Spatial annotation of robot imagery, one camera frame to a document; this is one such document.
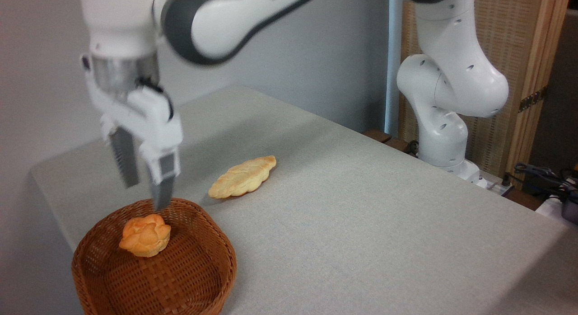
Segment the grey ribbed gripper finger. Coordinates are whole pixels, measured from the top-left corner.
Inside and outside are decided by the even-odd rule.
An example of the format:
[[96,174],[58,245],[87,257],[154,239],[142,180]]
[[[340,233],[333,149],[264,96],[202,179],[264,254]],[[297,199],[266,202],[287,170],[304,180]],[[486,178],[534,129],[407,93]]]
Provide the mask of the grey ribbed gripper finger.
[[163,210],[171,204],[175,179],[181,173],[179,148],[158,150],[154,146],[140,146],[139,152],[146,163],[154,210]]
[[109,115],[102,115],[100,124],[103,140],[113,151],[124,186],[130,188],[137,185],[139,175],[132,135]]

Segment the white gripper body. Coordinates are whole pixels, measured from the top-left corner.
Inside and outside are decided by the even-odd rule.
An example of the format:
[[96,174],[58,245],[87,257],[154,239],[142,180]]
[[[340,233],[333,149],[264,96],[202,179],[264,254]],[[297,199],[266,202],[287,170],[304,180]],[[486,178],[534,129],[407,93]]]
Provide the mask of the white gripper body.
[[125,101],[105,93],[95,80],[86,80],[93,105],[103,115],[136,136],[147,146],[169,150],[182,144],[182,122],[178,113],[171,114],[167,97],[151,88],[132,90]]

